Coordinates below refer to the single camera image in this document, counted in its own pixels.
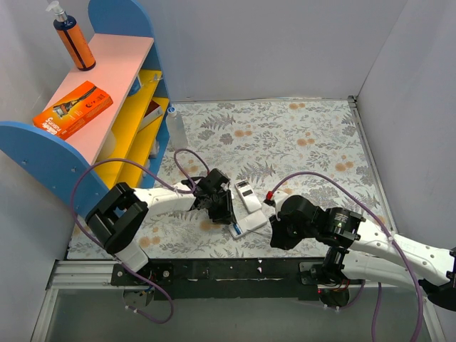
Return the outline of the white slim remote control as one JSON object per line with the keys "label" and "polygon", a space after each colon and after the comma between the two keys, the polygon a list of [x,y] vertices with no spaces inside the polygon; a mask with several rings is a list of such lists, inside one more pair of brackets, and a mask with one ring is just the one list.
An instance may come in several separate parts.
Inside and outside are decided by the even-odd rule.
{"label": "white slim remote control", "polygon": [[252,214],[261,209],[261,202],[256,196],[253,187],[248,180],[241,180],[234,184],[235,189],[240,196],[245,209],[249,214]]}

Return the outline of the metal tweezers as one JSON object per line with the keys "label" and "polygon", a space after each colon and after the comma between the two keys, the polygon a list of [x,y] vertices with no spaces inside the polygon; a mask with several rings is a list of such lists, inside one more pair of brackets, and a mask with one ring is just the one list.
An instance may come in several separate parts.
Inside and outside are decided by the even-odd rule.
{"label": "metal tweezers", "polygon": [[247,231],[248,231],[248,233],[255,233],[255,234],[258,234],[258,235],[266,237],[266,238],[271,237],[271,232],[269,232],[269,231],[260,232],[258,229],[248,229]]}

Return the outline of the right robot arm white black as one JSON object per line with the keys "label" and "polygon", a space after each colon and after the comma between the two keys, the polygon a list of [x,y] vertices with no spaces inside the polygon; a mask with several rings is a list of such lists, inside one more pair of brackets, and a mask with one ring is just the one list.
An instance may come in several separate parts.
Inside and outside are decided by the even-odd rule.
{"label": "right robot arm white black", "polygon": [[269,192],[264,202],[275,209],[269,218],[271,247],[289,250],[313,238],[330,248],[321,268],[327,281],[365,279],[411,289],[419,285],[433,304],[455,310],[455,250],[386,234],[356,212],[323,210],[301,195]]}

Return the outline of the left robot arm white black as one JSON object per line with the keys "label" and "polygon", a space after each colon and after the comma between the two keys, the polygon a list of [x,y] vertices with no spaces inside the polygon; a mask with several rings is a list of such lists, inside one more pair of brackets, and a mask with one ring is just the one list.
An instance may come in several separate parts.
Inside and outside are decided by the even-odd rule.
{"label": "left robot arm white black", "polygon": [[85,223],[104,250],[124,264],[128,278],[143,285],[152,275],[149,258],[135,238],[143,221],[150,216],[203,209],[215,224],[237,222],[229,178],[217,168],[170,189],[131,188],[118,183],[88,213]]}

